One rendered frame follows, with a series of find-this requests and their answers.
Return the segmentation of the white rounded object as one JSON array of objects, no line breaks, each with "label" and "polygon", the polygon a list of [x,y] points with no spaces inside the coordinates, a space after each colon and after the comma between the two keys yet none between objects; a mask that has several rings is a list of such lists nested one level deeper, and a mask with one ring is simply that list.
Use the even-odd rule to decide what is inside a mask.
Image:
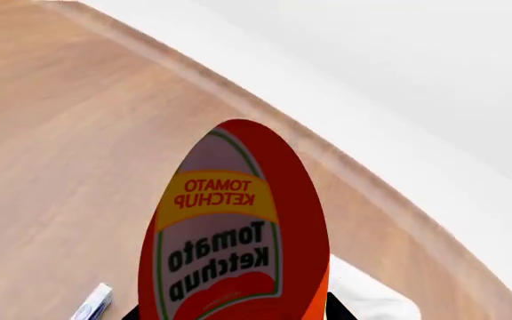
[{"label": "white rounded object", "polygon": [[335,255],[330,255],[328,292],[357,320],[421,320],[412,300]]}]

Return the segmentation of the small white blue box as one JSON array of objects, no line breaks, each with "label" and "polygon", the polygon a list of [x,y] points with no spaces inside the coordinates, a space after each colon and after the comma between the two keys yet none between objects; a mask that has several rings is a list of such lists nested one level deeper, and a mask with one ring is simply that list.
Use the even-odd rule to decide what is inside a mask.
[{"label": "small white blue box", "polygon": [[112,301],[112,292],[108,284],[98,284],[69,320],[99,320]]}]

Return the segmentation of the red tomato ketchup bottle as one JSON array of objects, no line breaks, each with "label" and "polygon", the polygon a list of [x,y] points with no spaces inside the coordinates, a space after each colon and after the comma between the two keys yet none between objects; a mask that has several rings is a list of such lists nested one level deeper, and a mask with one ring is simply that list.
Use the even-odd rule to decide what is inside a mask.
[{"label": "red tomato ketchup bottle", "polygon": [[188,152],[157,205],[139,320],[324,320],[329,257],[299,157],[264,124],[231,119]]}]

